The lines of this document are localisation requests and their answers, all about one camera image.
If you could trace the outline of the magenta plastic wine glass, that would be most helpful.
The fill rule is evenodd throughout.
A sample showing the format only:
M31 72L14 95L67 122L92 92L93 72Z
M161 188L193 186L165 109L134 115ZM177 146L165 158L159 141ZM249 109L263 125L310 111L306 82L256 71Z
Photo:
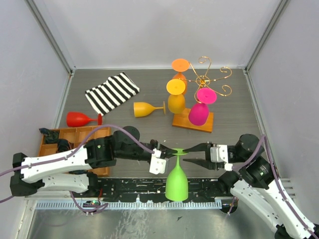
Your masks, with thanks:
M217 100L217 94L210 88L201 88L196 93L196 104L191 108L188 115L193 125L204 125L209 116L209 105Z

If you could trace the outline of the green plastic wine glass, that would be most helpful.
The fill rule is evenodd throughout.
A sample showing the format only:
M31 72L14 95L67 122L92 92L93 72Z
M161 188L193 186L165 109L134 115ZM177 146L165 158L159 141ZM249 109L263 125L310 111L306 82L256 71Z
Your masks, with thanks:
M165 197L171 201L181 202L188 198L188 180L185 172L180 166L180 156L186 155L187 153L181 148L175 148L177 153L176 164L173 170L169 173L166 186L165 186Z

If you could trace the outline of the yellow-orange plastic wine glass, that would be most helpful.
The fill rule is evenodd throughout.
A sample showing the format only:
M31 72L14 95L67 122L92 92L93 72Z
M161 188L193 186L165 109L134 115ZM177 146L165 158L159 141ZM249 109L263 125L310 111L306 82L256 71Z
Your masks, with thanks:
M170 94L167 101L168 109L174 114L181 113L185 108L185 98L183 95L185 83L180 79L171 79L166 85L166 90Z

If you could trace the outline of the orange plastic wine glass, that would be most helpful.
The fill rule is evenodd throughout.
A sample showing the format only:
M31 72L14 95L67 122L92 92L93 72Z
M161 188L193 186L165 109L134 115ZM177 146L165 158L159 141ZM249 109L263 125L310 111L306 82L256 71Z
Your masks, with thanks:
M187 85L187 80L183 72L189 69L189 62L185 59L179 58L179 59L175 59L172 62L171 66L177 72L173 78L180 79L184 82L185 85Z

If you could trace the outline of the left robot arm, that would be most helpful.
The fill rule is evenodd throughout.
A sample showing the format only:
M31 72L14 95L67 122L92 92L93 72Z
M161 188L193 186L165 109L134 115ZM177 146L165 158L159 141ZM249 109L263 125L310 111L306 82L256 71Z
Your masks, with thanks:
M71 191L95 197L100 185L91 170L115 166L117 159L146 161L150 164L150 173L165 173L168 159L175 156L177 150L156 140L140 142L140 133L133 126L115 128L110 136L85 137L75 149L65 152L38 157L16 153L9 185L12 196L25 197L39 191Z

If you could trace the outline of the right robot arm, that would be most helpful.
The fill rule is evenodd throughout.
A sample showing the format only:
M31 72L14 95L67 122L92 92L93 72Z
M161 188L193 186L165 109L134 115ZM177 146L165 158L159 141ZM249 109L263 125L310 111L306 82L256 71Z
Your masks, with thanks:
M266 136L243 134L235 145L200 143L184 152L204 152L205 159L188 161L209 170L225 170L218 178L224 196L245 203L271 229L277 239L317 239L319 226L296 206L276 171Z

